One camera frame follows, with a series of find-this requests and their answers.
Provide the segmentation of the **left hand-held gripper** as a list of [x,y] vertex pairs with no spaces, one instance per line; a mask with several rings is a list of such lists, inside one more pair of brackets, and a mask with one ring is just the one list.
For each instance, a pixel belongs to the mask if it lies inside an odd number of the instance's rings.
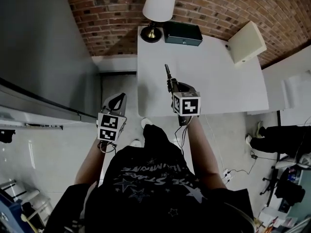
[[98,139],[116,142],[123,131],[127,118],[125,116],[127,96],[117,93],[108,97],[98,113]]

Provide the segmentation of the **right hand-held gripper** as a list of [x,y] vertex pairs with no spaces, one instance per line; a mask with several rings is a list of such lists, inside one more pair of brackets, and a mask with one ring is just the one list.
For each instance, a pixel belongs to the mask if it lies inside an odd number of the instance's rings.
[[169,78],[167,88],[172,94],[172,108],[178,114],[179,126],[188,125],[191,117],[200,115],[201,96],[194,87],[178,82],[176,78]]

